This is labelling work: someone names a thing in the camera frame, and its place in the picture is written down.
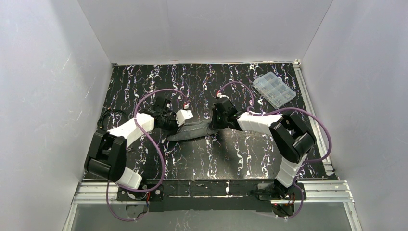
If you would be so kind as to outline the grey fabric napkin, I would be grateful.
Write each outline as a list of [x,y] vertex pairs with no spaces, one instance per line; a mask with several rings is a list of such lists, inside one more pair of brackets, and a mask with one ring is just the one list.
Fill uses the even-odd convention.
[[174,135],[168,135],[169,141],[188,141],[218,133],[219,129],[210,128],[210,120],[185,123]]

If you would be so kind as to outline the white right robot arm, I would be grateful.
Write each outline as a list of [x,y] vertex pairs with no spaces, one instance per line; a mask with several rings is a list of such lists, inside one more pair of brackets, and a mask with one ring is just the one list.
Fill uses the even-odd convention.
[[228,97],[221,94],[218,94],[214,103],[209,127],[253,131],[271,136],[282,155],[275,184],[285,189],[294,185],[301,166],[316,143],[315,135],[296,113],[255,115],[239,111]]

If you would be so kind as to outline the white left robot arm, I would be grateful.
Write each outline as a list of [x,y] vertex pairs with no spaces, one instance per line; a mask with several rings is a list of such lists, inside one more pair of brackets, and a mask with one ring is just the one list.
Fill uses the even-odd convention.
[[108,131],[96,130],[84,163],[85,171],[139,192],[142,177],[126,166],[128,147],[155,128],[175,134],[188,119],[193,118],[188,108],[188,104],[184,104],[182,109],[174,112],[169,99],[158,97],[126,123]]

